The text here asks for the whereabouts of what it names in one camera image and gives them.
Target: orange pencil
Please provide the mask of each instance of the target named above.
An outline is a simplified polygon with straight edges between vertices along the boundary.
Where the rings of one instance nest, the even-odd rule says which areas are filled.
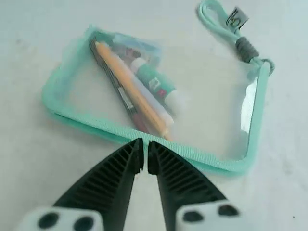
[[[108,46],[95,42],[96,49],[99,55],[105,60],[109,68],[117,77],[119,82],[123,85],[124,89],[130,95],[131,99],[138,105],[153,127],[159,132],[159,134],[166,140],[170,140],[169,131],[165,125],[165,122],[156,114],[152,107],[148,104],[147,100],[135,87],[131,81],[130,76],[123,68],[123,65],[119,62],[115,54],[109,49]]]

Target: table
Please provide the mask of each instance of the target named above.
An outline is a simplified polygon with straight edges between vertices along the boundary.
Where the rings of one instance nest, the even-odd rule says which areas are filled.
[[[304,230],[308,215],[308,109],[305,90],[306,1],[221,0],[250,20],[241,29],[276,70],[267,88],[257,160],[245,176],[207,176],[263,230]],[[51,205],[79,177],[119,147],[48,117],[41,87],[62,49],[89,24],[162,45],[195,44],[233,57],[199,22],[198,0],[5,0],[0,3],[0,224]],[[165,230],[156,179],[139,175],[125,230]]]

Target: green glue stick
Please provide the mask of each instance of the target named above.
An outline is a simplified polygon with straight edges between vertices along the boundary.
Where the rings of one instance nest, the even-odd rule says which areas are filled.
[[[178,116],[181,113],[182,106],[179,101],[179,92],[166,76],[157,72],[142,58],[135,59],[130,64],[130,68],[152,95],[167,107],[172,115]]]

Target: pen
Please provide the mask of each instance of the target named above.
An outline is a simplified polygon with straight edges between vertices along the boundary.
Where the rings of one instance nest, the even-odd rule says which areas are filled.
[[[119,62],[122,64],[123,68],[127,74],[131,77],[132,82],[137,87],[138,91],[144,96],[149,105],[153,108],[156,114],[165,122],[167,128],[174,124],[173,118],[167,112],[167,110],[157,101],[157,99],[149,92],[149,90],[144,86],[144,84],[132,73],[130,68],[124,63],[124,61],[116,55]]]
[[[153,108],[148,104],[147,100],[138,91],[134,85],[130,76],[127,74],[122,64],[118,61],[114,53],[109,49],[108,46],[103,43],[95,42],[98,54],[105,60],[108,67],[114,73],[116,78],[125,88],[127,93],[130,95],[134,103],[142,110],[143,114],[148,118],[153,127],[159,132],[159,134],[166,140],[170,140],[169,131],[164,121],[155,113]]]
[[[130,116],[132,122],[134,123],[136,129],[138,129],[139,131],[149,133],[147,127],[145,126],[142,120],[141,115],[137,112],[134,104],[132,103],[129,96],[126,94],[123,86],[119,83],[119,81],[117,80],[113,72],[107,66],[104,59],[98,54],[96,46],[95,46],[95,41],[91,40],[89,45],[90,45],[90,49],[95,57],[97,64],[105,71],[107,76],[110,78],[112,85],[114,86],[116,92],[118,93],[120,99],[122,100],[122,103],[124,104],[125,109],[128,115]]]

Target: black pen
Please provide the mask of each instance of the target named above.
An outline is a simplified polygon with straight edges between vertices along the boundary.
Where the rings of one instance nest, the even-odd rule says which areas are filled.
[[[139,131],[149,133],[147,127],[145,126],[142,120],[140,113],[138,113],[130,97],[126,94],[125,89],[123,88],[122,84],[120,84],[120,82],[117,80],[117,78],[115,77],[113,72],[110,70],[107,63],[104,61],[104,59],[98,54],[96,46],[95,46],[95,40],[91,40],[89,42],[89,46],[95,57],[97,64],[105,71],[107,76],[110,78],[112,85],[114,86],[116,92],[118,93],[120,99],[122,100],[122,103],[124,104],[128,112],[128,115],[130,116],[136,129],[138,129]]]

